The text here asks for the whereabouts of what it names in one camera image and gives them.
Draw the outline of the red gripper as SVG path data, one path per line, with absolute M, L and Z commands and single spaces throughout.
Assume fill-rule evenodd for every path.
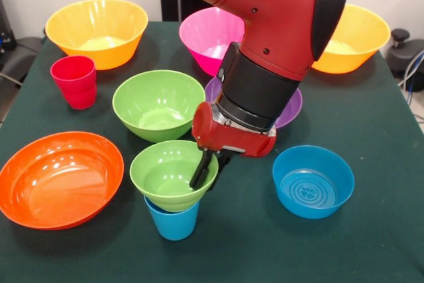
M 267 132 L 248 129 L 226 118 L 216 104 L 209 102 L 202 102 L 197 107 L 191 133 L 197 146 L 206 149 L 203 150 L 201 160 L 189 183 L 193 190 L 200 189 L 206 181 L 212 151 L 230 150 L 246 157 L 264 157 L 273 149 L 277 137 L 275 127 Z M 221 172 L 230 161 L 231 156 L 222 155 L 218 159 L 219 168 L 209 191 L 213 190 Z

